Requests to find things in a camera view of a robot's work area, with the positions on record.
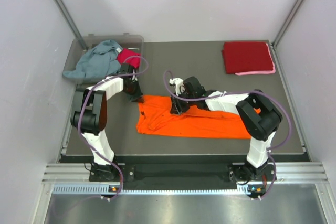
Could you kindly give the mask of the orange t shirt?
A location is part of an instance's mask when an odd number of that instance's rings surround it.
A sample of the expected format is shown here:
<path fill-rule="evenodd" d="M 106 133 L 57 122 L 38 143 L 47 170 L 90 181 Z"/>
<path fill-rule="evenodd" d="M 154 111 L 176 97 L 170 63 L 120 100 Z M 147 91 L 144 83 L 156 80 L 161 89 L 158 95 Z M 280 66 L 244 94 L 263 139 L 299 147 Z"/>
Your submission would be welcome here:
<path fill-rule="evenodd" d="M 250 139 L 237 114 L 206 111 L 192 106 L 187 112 L 178 115 L 171 113 L 170 97 L 144 95 L 143 99 L 144 102 L 138 104 L 138 133 L 173 137 Z"/>

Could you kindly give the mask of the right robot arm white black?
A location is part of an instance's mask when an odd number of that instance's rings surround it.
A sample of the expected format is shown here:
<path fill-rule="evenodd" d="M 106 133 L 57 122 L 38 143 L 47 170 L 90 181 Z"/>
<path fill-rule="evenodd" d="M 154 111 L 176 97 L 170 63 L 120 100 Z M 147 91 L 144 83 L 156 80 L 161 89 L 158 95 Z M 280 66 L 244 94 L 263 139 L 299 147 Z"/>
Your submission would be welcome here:
<path fill-rule="evenodd" d="M 229 94 L 217 90 L 205 90 L 196 77 L 171 78 L 169 85 L 175 88 L 171 95 L 171 113 L 183 114 L 192 106 L 205 111 L 227 112 L 239 115 L 250 135 L 246 162 L 230 173 L 232 181 L 244 185 L 264 174 L 269 161 L 272 140 L 282 121 L 282 114 L 261 91 Z"/>

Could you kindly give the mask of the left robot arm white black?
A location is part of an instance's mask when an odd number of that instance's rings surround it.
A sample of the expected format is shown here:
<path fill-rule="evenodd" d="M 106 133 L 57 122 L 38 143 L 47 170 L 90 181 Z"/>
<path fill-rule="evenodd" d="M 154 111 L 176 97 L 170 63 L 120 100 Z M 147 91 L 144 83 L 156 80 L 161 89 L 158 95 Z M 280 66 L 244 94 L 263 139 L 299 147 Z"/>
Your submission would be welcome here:
<path fill-rule="evenodd" d="M 105 131 L 107 102 L 120 92 L 124 92 L 130 102 L 144 102 L 137 69 L 131 64 L 123 63 L 117 74 L 75 91 L 70 123 L 93 153 L 89 178 L 92 182 L 114 181 L 120 174 Z"/>

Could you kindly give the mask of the magenta t shirt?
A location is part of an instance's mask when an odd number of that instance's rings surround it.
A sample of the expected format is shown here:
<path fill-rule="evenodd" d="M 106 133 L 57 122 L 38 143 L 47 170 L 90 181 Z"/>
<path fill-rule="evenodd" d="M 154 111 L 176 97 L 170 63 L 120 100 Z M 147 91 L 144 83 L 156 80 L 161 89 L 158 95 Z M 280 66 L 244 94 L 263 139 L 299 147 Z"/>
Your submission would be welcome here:
<path fill-rule="evenodd" d="M 135 68 L 138 68 L 140 66 L 141 61 L 139 56 L 140 56 L 139 53 L 127 48 L 123 48 L 122 51 L 118 53 L 117 61 L 120 64 L 127 63 L 134 66 Z"/>

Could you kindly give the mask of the grey blue t shirt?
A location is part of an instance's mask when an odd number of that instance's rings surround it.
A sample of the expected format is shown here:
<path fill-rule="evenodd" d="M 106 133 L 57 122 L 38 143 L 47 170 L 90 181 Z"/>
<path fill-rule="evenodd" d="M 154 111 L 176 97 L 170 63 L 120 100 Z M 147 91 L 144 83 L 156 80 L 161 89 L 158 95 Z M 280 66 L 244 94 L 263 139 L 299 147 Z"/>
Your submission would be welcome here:
<path fill-rule="evenodd" d="M 119 71 L 117 57 L 122 50 L 116 41 L 105 40 L 81 56 L 74 70 L 63 71 L 62 75 L 73 80 L 101 80 Z"/>

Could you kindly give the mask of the clear grey plastic bin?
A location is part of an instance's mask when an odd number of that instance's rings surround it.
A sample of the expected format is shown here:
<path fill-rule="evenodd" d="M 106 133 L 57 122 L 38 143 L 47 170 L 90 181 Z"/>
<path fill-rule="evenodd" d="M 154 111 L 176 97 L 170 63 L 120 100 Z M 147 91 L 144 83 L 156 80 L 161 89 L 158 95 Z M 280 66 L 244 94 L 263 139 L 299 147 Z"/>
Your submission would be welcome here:
<path fill-rule="evenodd" d="M 68 52 L 63 71 L 73 71 L 76 68 L 81 56 L 86 53 L 82 43 L 85 43 L 88 50 L 105 40 L 114 40 L 122 48 L 128 48 L 140 55 L 143 55 L 144 38 L 141 35 L 88 35 L 82 39 L 74 39 Z"/>

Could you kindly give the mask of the folded dark red t shirt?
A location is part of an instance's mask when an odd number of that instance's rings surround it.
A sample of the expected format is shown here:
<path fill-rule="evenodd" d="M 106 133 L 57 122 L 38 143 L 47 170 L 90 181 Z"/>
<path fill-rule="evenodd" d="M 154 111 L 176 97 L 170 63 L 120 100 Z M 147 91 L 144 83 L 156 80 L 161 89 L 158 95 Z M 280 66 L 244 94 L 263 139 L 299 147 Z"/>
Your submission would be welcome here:
<path fill-rule="evenodd" d="M 266 42 L 229 41 L 223 44 L 222 57 L 227 74 L 272 70 Z"/>

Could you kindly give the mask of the folded pink t shirt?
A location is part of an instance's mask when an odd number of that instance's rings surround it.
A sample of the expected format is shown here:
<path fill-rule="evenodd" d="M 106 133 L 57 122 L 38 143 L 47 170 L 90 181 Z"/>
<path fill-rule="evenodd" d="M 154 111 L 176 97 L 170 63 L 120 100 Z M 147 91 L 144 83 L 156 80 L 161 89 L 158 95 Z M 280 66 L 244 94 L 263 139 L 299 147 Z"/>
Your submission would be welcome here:
<path fill-rule="evenodd" d="M 271 63 L 272 63 L 272 70 L 240 72 L 240 73 L 235 73 L 235 75 L 237 75 L 237 76 L 247 76 L 247 75 L 254 75 L 254 74 L 274 74 L 276 72 L 276 67 L 275 67 L 274 61 L 272 59 L 270 47 L 269 47 L 268 43 L 265 43 L 265 45 L 267 46 L 268 54 L 270 56 L 270 60 L 271 60 Z"/>

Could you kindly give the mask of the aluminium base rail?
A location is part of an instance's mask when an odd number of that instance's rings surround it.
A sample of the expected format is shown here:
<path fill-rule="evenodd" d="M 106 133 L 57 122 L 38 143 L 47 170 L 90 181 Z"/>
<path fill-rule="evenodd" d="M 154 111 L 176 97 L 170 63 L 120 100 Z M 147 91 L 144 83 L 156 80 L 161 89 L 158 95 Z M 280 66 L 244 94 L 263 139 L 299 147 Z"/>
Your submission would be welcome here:
<path fill-rule="evenodd" d="M 241 167 L 235 164 L 123 164 L 116 180 L 92 182 L 90 171 L 85 165 L 55 164 L 47 165 L 42 182 L 54 188 L 57 184 L 108 184 L 122 189 L 233 189 L 240 185 L 232 181 L 230 173 Z M 262 176 L 244 185 L 254 185 L 266 191 L 252 193 L 249 197 L 260 197 L 275 184 L 323 184 L 328 179 L 320 163 L 280 162 L 269 163 Z"/>

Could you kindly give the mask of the left corner aluminium post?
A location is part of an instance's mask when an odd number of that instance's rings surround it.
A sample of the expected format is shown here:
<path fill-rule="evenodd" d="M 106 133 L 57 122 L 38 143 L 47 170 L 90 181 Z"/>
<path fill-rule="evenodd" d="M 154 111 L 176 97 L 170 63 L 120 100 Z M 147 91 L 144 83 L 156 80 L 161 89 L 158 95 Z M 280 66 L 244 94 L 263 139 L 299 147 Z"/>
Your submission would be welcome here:
<path fill-rule="evenodd" d="M 80 46 L 82 47 L 83 50 L 87 50 L 88 46 L 85 43 L 77 25 L 75 24 L 75 21 L 73 20 L 68 8 L 66 7 L 65 3 L 63 0 L 54 0 L 56 3 L 59 11 L 61 12 L 63 18 L 65 19 L 68 27 L 70 28 L 71 32 L 75 36 L 75 38 L 79 41 Z"/>

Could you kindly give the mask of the corner aluminium post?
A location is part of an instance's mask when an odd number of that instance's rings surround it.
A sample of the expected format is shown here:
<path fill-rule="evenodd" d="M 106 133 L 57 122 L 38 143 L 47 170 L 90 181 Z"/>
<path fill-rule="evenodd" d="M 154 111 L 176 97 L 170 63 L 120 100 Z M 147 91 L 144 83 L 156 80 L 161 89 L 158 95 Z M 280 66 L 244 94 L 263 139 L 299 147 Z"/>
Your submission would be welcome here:
<path fill-rule="evenodd" d="M 71 32 L 75 36 L 75 38 L 79 41 L 80 46 L 82 47 L 83 50 L 87 50 L 88 46 L 85 43 L 77 25 L 75 24 L 75 21 L 73 20 L 68 8 L 66 7 L 65 3 L 63 0 L 54 0 L 56 3 L 59 11 L 61 12 L 63 18 L 65 19 L 68 27 L 70 28 Z"/>
<path fill-rule="evenodd" d="M 275 39 L 271 43 L 273 48 L 276 48 L 279 45 L 283 36 L 285 35 L 289 26 L 291 25 L 294 18 L 296 17 L 298 12 L 300 11 L 300 8 L 301 8 L 301 6 L 303 5 L 304 2 L 305 2 L 305 0 L 295 0 L 294 1 L 292 8 L 290 9 L 288 15 L 285 18 L 285 21 L 282 23 L 279 31 L 277 32 L 277 34 L 275 36 Z"/>

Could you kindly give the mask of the right corner aluminium post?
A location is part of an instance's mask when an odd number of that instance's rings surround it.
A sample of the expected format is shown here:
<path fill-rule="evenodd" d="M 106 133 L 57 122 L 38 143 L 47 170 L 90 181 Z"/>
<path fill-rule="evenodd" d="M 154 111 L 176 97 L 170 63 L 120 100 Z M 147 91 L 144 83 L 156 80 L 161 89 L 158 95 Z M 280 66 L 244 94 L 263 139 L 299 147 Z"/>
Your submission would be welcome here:
<path fill-rule="evenodd" d="M 305 2 L 305 0 L 295 0 L 294 1 L 292 8 L 290 9 L 288 15 L 285 18 L 285 21 L 282 23 L 279 31 L 277 32 L 277 34 L 275 36 L 275 39 L 271 43 L 273 48 L 276 48 L 279 45 L 283 36 L 285 35 L 289 26 L 291 25 L 294 18 L 296 17 L 298 12 L 300 11 L 300 8 L 301 8 L 301 6 L 303 5 L 304 2 Z"/>

